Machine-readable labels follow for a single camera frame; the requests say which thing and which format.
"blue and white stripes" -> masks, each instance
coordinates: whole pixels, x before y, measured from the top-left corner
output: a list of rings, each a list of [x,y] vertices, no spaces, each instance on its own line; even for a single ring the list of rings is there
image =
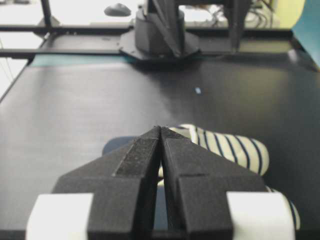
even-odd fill
[[[170,129],[259,175],[264,175],[268,170],[268,150],[265,145],[253,138],[206,131],[191,124],[182,124]]]

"black tabletop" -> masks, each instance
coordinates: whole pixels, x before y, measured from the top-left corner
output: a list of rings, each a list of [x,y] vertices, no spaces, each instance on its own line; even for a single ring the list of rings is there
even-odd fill
[[[112,58],[28,66],[0,103],[0,239],[23,238],[37,196],[107,141],[183,123],[263,142],[266,184],[294,202],[302,228],[320,226],[320,74],[305,59],[253,53],[141,66]]]

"cable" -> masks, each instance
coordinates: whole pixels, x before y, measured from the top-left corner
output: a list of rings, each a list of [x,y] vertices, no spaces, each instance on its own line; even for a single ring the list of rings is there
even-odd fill
[[[0,38],[0,45],[1,45],[1,49],[3,49],[3,48],[4,48],[4,45],[3,45],[3,43],[2,43],[1,38]],[[14,75],[13,75],[13,73],[12,73],[12,71],[11,71],[11,67],[10,67],[10,64],[9,64],[8,58],[7,58],[7,57],[5,57],[4,59],[5,59],[5,62],[6,62],[7,68],[9,69],[9,73],[10,73],[10,75],[11,75],[11,78],[7,75],[7,72],[6,72],[5,68],[4,68],[4,66],[2,65],[2,63],[1,63],[1,68],[3,69],[4,74],[6,75],[6,77],[8,78],[8,80],[11,82],[11,81],[13,81],[13,80],[14,80]]]
[[[271,6],[271,4],[270,3],[267,3],[266,2],[266,0],[261,0],[263,3],[264,3],[264,5],[266,5],[266,7],[270,10],[270,13],[271,13],[271,16],[270,16],[270,28],[272,28],[273,27],[273,25],[274,25],[274,12],[275,12],[275,10],[274,10],[274,8]]]

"black metal frame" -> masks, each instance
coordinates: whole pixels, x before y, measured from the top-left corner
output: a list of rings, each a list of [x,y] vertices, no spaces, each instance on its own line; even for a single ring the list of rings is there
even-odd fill
[[[88,27],[74,25],[57,25],[53,22],[54,17],[51,13],[49,0],[41,0],[43,11],[43,20],[39,25],[0,25],[0,32],[32,32],[43,37],[41,46],[46,42],[46,35],[51,34],[77,34],[77,35],[121,35],[130,30],[130,26],[123,28],[106,28],[106,27]],[[211,28],[187,28],[187,31],[198,36],[227,37],[228,29],[211,29]],[[293,39],[293,33],[290,29],[281,30],[261,30],[247,29],[244,32],[247,38],[285,38],[288,41]],[[36,54],[67,54],[67,55],[121,55],[118,50],[77,50],[77,49],[0,49],[0,58],[29,59],[32,60]],[[206,55],[220,55],[221,52],[207,52]]]

